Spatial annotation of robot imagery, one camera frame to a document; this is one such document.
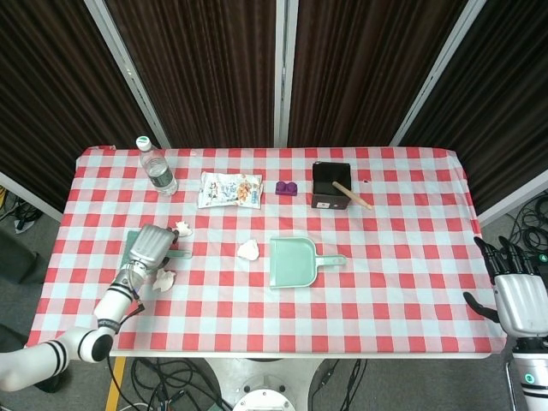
bottle label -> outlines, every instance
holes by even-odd
[[[171,183],[171,180],[173,180],[173,174],[171,174],[171,170],[169,167],[160,176],[158,177],[151,176],[152,184],[154,184],[154,186],[158,188],[169,186]]]

dustpan handle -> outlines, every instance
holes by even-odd
[[[346,257],[341,254],[317,255],[316,266],[320,265],[343,265],[346,264]]]

wooden stick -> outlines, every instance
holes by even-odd
[[[358,194],[352,193],[350,190],[348,190],[343,185],[339,184],[338,182],[333,182],[333,187],[338,188],[341,190],[344,194],[346,194],[347,197],[349,197],[351,200],[354,200],[356,203],[364,206],[367,210],[372,210],[373,207],[371,204],[367,203],[364,199],[362,199]]]

plastic water bottle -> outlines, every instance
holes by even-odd
[[[145,135],[137,138],[137,147],[140,149],[140,165],[150,177],[154,188],[162,195],[173,195],[179,185],[162,152]]]

water bottle cap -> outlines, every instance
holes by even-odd
[[[142,152],[147,152],[152,147],[152,143],[150,139],[146,137],[145,135],[141,135],[141,137],[137,137],[136,143],[137,143],[137,147],[139,147],[139,149]]]

